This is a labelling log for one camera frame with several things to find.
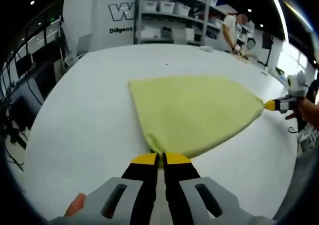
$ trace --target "wall logo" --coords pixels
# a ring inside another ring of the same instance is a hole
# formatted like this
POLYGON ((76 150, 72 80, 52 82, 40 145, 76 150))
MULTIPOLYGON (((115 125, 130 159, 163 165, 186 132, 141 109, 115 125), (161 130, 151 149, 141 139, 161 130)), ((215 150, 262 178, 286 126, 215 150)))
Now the wall logo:
POLYGON ((126 20, 132 20, 134 19, 135 2, 109 4, 109 10, 113 21, 121 21, 123 20, 123 18, 125 18, 126 20))
POLYGON ((112 34, 112 33, 122 33, 124 31, 133 31, 133 27, 113 28, 113 29, 110 29, 110 34, 112 34))

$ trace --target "white table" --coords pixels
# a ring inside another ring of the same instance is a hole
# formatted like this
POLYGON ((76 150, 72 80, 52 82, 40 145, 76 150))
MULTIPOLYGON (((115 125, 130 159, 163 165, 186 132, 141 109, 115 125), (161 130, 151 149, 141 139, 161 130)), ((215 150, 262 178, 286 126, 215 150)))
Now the white table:
MULTIPOLYGON (((40 214, 46 219, 63 215, 78 192, 89 194, 110 177, 120 177, 131 159, 149 152, 128 81, 172 75, 225 76, 264 101, 286 93, 272 76, 220 51, 147 44, 89 53, 52 90, 31 131, 25 191, 40 214)), ((295 166, 297 140, 287 132, 289 126, 296 123, 264 111, 193 164, 202 177, 234 193, 243 209, 272 218, 295 166)))

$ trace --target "yellow towel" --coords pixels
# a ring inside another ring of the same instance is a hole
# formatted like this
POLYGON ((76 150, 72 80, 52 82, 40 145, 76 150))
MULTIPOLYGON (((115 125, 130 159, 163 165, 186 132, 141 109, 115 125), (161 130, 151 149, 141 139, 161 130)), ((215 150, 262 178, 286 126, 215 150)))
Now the yellow towel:
POLYGON ((263 101, 221 77, 131 80, 144 137, 156 153, 192 158, 236 135, 263 111, 263 101))

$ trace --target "metal shelving unit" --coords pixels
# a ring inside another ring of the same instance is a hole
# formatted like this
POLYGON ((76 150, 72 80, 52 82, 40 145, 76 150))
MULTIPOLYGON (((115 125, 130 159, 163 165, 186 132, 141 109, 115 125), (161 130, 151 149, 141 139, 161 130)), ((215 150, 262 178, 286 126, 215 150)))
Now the metal shelving unit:
POLYGON ((171 20, 176 20, 177 22, 185 23, 186 26, 192 27, 195 25, 201 30, 201 35, 200 35, 200 41, 189 41, 189 44, 194 44, 194 45, 204 45, 204 37, 206 36, 207 32, 207 27, 211 27, 215 30, 220 30, 217 26, 214 24, 208 23, 208 14, 210 11, 215 11, 218 14, 221 14, 223 17, 226 15, 217 10, 215 7, 210 6, 210 1, 209 0, 167 0, 167 1, 174 1, 178 3, 185 4, 190 7, 189 11, 189 16, 181 16, 178 14, 174 13, 162 13, 162 12, 148 12, 148 11, 143 11, 142 5, 143 5, 144 0, 136 0, 136 9, 135 9, 135 23, 134 23, 134 43, 135 44, 141 44, 145 42, 151 43, 153 42, 162 42, 165 43, 166 41, 168 43, 173 42, 172 39, 167 39, 167 38, 149 38, 149 39, 142 39, 141 38, 141 30, 142 30, 142 23, 143 23, 143 18, 145 17, 155 17, 159 19, 163 18, 168 18, 170 21, 171 20), (195 18, 194 12, 195 10, 197 11, 203 11, 204 12, 204 20, 195 18))

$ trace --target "black ceiling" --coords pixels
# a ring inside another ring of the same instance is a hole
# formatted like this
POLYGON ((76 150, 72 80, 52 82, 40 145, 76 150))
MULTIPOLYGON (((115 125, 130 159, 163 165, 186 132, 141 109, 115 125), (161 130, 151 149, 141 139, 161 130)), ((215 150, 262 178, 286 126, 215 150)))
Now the black ceiling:
MULTIPOLYGON (((1 35, 2 48, 0 59, 3 60, 6 50, 10 42, 23 29, 23 27, 31 21, 39 12, 57 0, 34 0, 35 4, 30 5, 32 0, 2 0, 1 14, 4 23, 4 30, 1 35)), ((238 12, 247 14, 255 23, 256 28, 263 24, 264 31, 270 32, 272 35, 283 39, 283 29, 279 14, 273 3, 273 0, 224 0, 226 3, 234 7, 238 12)), ((309 60, 313 58, 313 47, 308 33, 304 30, 302 24, 297 17, 279 0, 284 11, 287 22, 290 43, 300 49, 307 55, 309 60)), ((286 0, 293 1, 308 16, 315 30, 319 29, 318 0, 286 0)))

